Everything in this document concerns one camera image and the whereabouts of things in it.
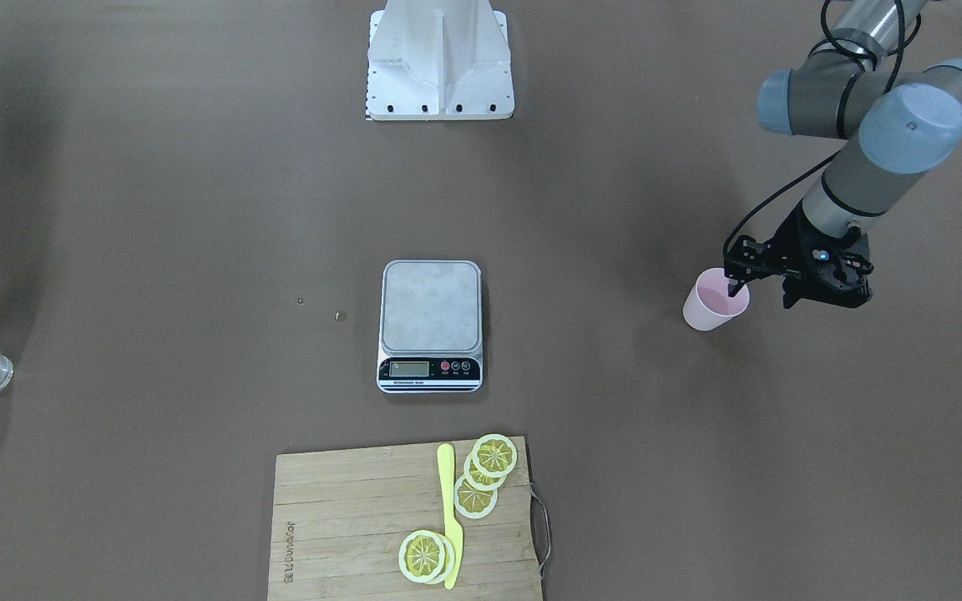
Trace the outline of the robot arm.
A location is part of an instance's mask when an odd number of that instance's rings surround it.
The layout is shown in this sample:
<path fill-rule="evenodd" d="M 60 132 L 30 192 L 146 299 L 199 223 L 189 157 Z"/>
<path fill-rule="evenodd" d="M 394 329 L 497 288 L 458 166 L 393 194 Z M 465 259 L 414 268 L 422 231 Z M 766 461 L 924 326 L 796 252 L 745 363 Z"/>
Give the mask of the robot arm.
<path fill-rule="evenodd" d="M 771 73 L 757 118 L 768 132 L 840 139 L 768 240 L 737 225 L 724 243 L 726 293 L 782 278 L 782 303 L 859 308 L 872 297 L 868 231 L 962 141 L 962 58 L 902 73 L 923 1 L 854 1 L 799 68 Z"/>

